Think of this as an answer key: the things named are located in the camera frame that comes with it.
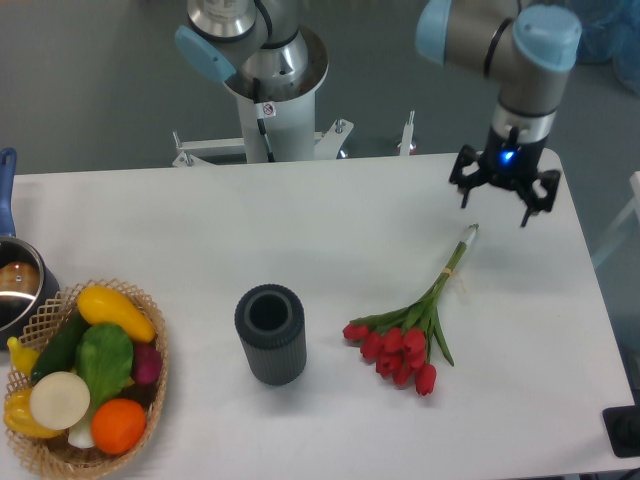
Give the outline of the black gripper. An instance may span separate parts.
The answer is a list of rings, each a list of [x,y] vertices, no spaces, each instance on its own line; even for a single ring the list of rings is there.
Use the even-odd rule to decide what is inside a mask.
[[[523,142],[515,140],[512,130],[520,132],[513,127],[504,137],[491,127],[482,153],[470,145],[464,145],[454,162],[449,183],[455,185],[462,195],[462,209],[467,206],[471,191],[488,182],[503,189],[515,189],[526,205],[520,224],[521,228],[525,228],[531,216],[553,210],[561,171],[551,169],[538,172],[546,137],[536,142]]]

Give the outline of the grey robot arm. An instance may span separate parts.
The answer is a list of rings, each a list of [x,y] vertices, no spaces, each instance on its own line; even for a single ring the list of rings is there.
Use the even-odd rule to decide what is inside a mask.
[[[321,39],[292,1],[191,1],[174,36],[189,65],[234,95],[251,163],[330,159],[339,146],[315,132],[315,94],[328,72]],[[460,150],[449,180],[463,196],[489,184],[516,193],[527,216],[552,210],[561,175],[538,162],[582,28],[551,5],[430,1],[416,28],[424,58],[500,86],[486,146]]]

